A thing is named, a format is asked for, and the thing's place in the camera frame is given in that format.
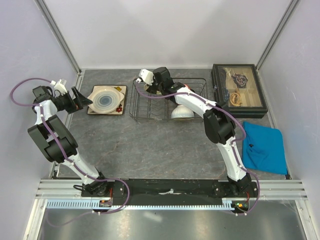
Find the small cream plate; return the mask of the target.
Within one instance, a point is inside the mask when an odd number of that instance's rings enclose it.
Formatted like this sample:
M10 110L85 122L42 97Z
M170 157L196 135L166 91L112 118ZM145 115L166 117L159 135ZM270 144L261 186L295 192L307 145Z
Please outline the small cream plate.
M145 84L143 86L143 89L149 94L153 94L153 95L161 95L162 94L160 91L153 89L152 86L150 86L148 84Z

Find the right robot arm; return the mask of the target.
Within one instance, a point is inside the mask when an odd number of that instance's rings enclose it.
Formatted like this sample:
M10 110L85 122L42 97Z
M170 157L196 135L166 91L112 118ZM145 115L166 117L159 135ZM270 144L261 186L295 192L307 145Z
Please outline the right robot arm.
M228 105L224 101L217 103L208 100L186 84L175 82L166 67L153 71L142 69L139 78L148 85L147 92L159 92L167 100L187 107L202 117L207 138L217 145L223 157L230 193L235 197L242 196L252 179L237 148L235 128L238 122L231 115Z

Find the square floral plate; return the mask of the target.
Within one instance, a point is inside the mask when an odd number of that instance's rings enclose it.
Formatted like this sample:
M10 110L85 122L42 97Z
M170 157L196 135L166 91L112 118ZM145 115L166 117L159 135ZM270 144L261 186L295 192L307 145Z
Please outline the square floral plate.
M96 90L99 87L114 87L116 88L119 92L124 94L124 100L121 101L119 106L114 110L113 112L107 113L107 114L98 114L95 113L92 109L87 107L87 114L88 115L109 115L109 116L120 116L124 113L125 110L125 103L126 103L126 96L127 96L127 86L126 85L94 85L92 88L92 92Z

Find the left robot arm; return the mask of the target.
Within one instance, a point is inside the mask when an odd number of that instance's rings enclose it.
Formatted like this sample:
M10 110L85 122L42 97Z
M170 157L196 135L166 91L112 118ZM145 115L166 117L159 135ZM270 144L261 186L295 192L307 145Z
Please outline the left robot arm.
M82 183L73 187L81 191L83 197L105 197L110 194L110 185L102 172L82 158L78 143L65 124L57 116L58 112L71 114L92 104L75 87L71 88L74 98L68 91L54 96L49 86L38 86L32 90L35 99L33 111L37 119L27 132L44 157L70 168Z

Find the white ribbed bowl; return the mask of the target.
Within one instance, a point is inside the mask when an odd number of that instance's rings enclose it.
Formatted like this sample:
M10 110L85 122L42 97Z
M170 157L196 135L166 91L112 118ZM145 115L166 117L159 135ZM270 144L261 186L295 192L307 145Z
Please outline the white ribbed bowl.
M178 105L171 113L172 119L193 118L194 112L184 105Z

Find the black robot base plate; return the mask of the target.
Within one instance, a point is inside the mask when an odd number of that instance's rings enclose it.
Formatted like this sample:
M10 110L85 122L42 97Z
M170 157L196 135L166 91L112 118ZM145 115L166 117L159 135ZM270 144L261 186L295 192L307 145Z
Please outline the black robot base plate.
M257 183L252 181L238 191L229 181L213 179L127 179L129 187L119 181L102 183L102 187L91 188L74 185L82 197L111 197L116 205L187 205L221 204L223 198L256 198Z

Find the cream plate blue spiral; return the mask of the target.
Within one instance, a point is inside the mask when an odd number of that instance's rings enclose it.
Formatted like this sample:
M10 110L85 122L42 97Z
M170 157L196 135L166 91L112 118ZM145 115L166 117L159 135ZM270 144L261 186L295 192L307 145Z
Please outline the cream plate blue spiral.
M116 110L125 95L114 87L101 86L88 97L92 101L88 107L97 114L109 114Z

